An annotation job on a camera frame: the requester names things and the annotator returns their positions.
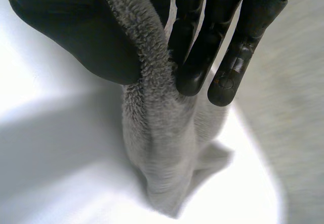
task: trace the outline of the gray cloth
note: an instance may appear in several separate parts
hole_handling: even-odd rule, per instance
[[[207,99],[207,79],[198,96],[175,87],[162,24],[149,0],[107,0],[138,49],[141,79],[123,87],[124,141],[131,162],[143,173],[153,207],[176,217],[182,203],[229,154],[211,144],[226,117]]]

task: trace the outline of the white surface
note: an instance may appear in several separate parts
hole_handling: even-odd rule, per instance
[[[230,165],[179,220],[150,210],[123,148],[120,87],[86,71],[0,0],[0,223],[283,223],[284,202],[237,109]]]

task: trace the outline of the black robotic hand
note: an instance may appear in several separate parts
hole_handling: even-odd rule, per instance
[[[170,0],[151,1],[165,25]],[[207,0],[201,31],[190,50],[203,1],[176,0],[178,11],[169,48],[179,67],[177,89],[186,96],[200,91],[241,2]],[[243,0],[235,33],[208,90],[211,103],[226,106],[233,100],[263,33],[286,4],[286,0]]]
[[[90,72],[122,85],[139,78],[136,48],[106,0],[9,1],[23,21],[70,52]]]
[[[136,48],[115,20],[106,0],[9,0],[17,15],[75,56],[92,73],[119,84],[140,76]],[[171,0],[151,0],[162,24]],[[196,42],[203,0],[176,0],[177,19],[169,40],[178,63],[177,89],[193,96],[201,89],[241,0],[207,0]],[[234,98],[266,28],[287,0],[243,0],[226,55],[209,87],[208,98],[226,106]]]

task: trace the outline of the fluffy towel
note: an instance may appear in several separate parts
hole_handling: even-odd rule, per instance
[[[208,102],[206,86],[185,97],[175,87],[159,17],[149,0],[107,0],[117,21],[138,49],[141,78],[123,86],[124,141],[131,162],[144,174],[153,207],[176,217],[181,205],[206,174],[219,169],[221,151],[211,140],[226,108]]]

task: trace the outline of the microfiber cloth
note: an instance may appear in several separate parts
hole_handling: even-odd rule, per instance
[[[229,156],[212,144],[227,108],[216,107],[207,99],[213,75],[197,96],[185,97],[176,90],[177,66],[149,0],[107,2],[135,44],[141,62],[141,78],[135,84],[123,86],[126,150],[131,162],[145,176],[153,208],[177,217],[186,197],[220,168],[220,158]]]

